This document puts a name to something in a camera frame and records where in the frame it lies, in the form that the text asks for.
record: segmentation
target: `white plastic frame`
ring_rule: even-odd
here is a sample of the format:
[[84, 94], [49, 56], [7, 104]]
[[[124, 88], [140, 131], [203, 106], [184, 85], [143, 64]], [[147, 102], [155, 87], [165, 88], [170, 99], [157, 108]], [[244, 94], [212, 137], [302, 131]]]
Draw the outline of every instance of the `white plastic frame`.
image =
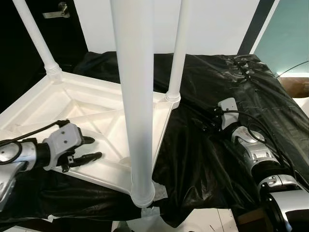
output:
[[[151, 174], [171, 110], [179, 105], [190, 12], [190, 0], [182, 0], [169, 91], [166, 95], [152, 92], [151, 1], [111, 0], [122, 82], [120, 86], [62, 72], [53, 59], [25, 0], [13, 0], [44, 62], [47, 75], [0, 115], [0, 139], [17, 137], [57, 119], [68, 118], [81, 128], [85, 136], [96, 139], [94, 144], [78, 148], [75, 156], [97, 151], [103, 152], [104, 156], [91, 164], [72, 168], [66, 174], [130, 194], [138, 207], [146, 207], [153, 200]], [[128, 11], [129, 7], [132, 7], [134, 14]], [[125, 27], [118, 23], [124, 21], [127, 22]], [[131, 46], [139, 54], [135, 59], [129, 59], [128, 56], [132, 52]], [[128, 71], [131, 72], [131, 76], [126, 75]], [[133, 86], [142, 90], [140, 94], [136, 94], [139, 89], [132, 87], [132, 83], [127, 81], [128, 77], [134, 78]], [[139, 125], [134, 124], [135, 117], [139, 119]], [[40, 132], [36, 137], [41, 142], [54, 130], [55, 128], [51, 128]]]

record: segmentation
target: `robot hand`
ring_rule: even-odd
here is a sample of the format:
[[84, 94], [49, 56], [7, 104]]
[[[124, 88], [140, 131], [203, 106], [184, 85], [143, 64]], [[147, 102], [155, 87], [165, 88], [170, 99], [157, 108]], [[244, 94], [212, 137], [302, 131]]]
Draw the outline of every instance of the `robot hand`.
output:
[[[33, 134], [46, 130], [53, 125], [59, 129], [51, 133], [42, 143], [36, 138], [29, 138]], [[68, 120], [57, 121], [47, 127], [28, 133], [11, 140], [0, 142], [0, 212], [3, 210], [15, 185], [15, 175], [18, 172], [29, 171], [33, 168], [43, 167], [50, 170], [56, 166], [67, 172], [70, 167], [77, 167], [95, 161], [102, 157], [101, 152], [83, 155], [74, 158], [75, 149], [91, 144], [95, 140], [83, 136], [79, 127]]]
[[[243, 154], [248, 173], [255, 180], [274, 231], [307, 231], [309, 193], [296, 180], [292, 161], [280, 151], [269, 130], [258, 119], [238, 111], [234, 98], [219, 102], [215, 111], [222, 115], [221, 130]], [[240, 124], [239, 114], [258, 122], [259, 128], [275, 147], [274, 152], [266, 146], [262, 134], [250, 129], [250, 124], [248, 127]]]

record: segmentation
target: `floor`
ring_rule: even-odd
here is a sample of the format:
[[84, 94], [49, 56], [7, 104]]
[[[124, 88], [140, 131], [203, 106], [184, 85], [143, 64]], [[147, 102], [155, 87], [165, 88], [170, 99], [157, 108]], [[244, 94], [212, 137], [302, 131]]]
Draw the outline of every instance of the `floor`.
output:
[[[73, 219], [71, 224], [74, 227], [66, 226], [56, 231], [61, 232], [79, 232], [86, 231], [84, 219], [70, 218]], [[135, 232], [155, 232], [155, 231], [165, 231], [165, 232], [187, 232], [187, 231], [200, 231], [200, 232], [238, 232], [232, 211], [229, 209], [195, 209], [187, 217], [187, 219], [177, 228], [172, 228], [167, 225], [159, 215], [152, 215], [150, 217], [139, 218], [131, 221], [127, 221], [130, 229]], [[114, 231], [119, 225], [119, 221], [114, 221], [110, 223], [109, 227], [104, 227], [102, 225], [95, 225], [95, 221], [91, 222], [91, 227], [93, 231], [103, 231], [110, 232]], [[51, 228], [40, 231], [54, 231]], [[12, 227], [6, 232], [38, 232], [36, 230], [25, 229], [19, 226]]]

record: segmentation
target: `white pole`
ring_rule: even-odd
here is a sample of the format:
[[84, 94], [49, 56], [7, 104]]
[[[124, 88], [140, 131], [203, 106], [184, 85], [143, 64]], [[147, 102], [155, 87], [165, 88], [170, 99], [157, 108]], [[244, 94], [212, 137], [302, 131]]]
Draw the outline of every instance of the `white pole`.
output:
[[131, 157], [133, 203], [144, 208], [152, 183], [153, 0], [111, 0], [117, 60]]
[[172, 71], [169, 80], [169, 90], [166, 99], [170, 102], [180, 101], [180, 84], [183, 76], [183, 65], [186, 54], [187, 31], [190, 23], [191, 1], [182, 0], [180, 6], [177, 37], [174, 49]]
[[13, 0], [13, 3], [43, 60], [46, 74], [53, 80], [61, 80], [62, 71], [50, 53], [47, 44], [35, 23], [25, 0]]

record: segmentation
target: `black door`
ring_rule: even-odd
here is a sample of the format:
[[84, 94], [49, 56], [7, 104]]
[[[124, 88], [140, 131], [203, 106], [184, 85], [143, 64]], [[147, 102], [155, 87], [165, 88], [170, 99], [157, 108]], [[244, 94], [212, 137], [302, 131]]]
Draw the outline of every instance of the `black door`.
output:
[[[58, 11], [63, 0], [26, 0], [52, 53], [63, 71], [71, 72], [88, 51], [73, 0], [64, 1], [69, 18], [44, 18]], [[0, 112], [45, 76], [43, 62], [11, 0], [1, 1]]]

